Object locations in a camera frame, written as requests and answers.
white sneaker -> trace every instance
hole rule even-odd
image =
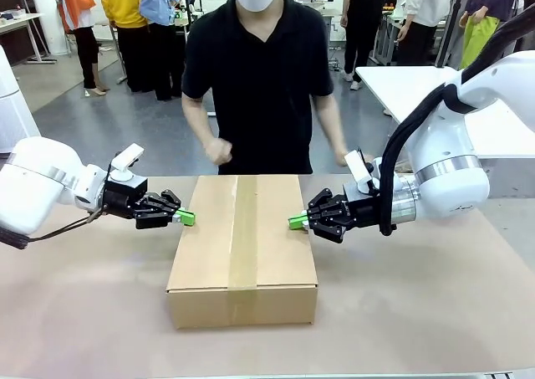
[[[353,74],[348,74],[347,72],[343,72],[342,76],[344,77],[344,80],[346,82],[353,82]]]
[[[357,82],[356,80],[353,81],[350,87],[351,90],[359,90],[360,88],[362,88],[362,85],[360,84],[360,82]]]

person in black shirt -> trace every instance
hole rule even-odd
[[[345,28],[346,39],[344,78],[352,82],[351,90],[361,87],[362,79],[355,68],[364,67],[368,63],[384,5],[385,0],[344,0],[340,20],[340,25]]]
[[[212,89],[215,137],[202,97]],[[220,174],[308,174],[310,96],[338,164],[347,148],[321,15],[294,0],[228,0],[186,45],[182,108]]]

yellow-green pants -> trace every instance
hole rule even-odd
[[[466,68],[476,60],[489,38],[496,32],[499,23],[500,20],[494,17],[484,17],[478,24],[473,23],[473,17],[468,18],[462,48],[461,69]]]

person in white shirt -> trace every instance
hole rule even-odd
[[[451,0],[407,0],[398,35],[398,65],[425,65],[436,26],[450,12]]]

brown cardboard box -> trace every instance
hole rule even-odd
[[[167,285],[176,328],[313,323],[318,279],[297,176],[200,177]]]

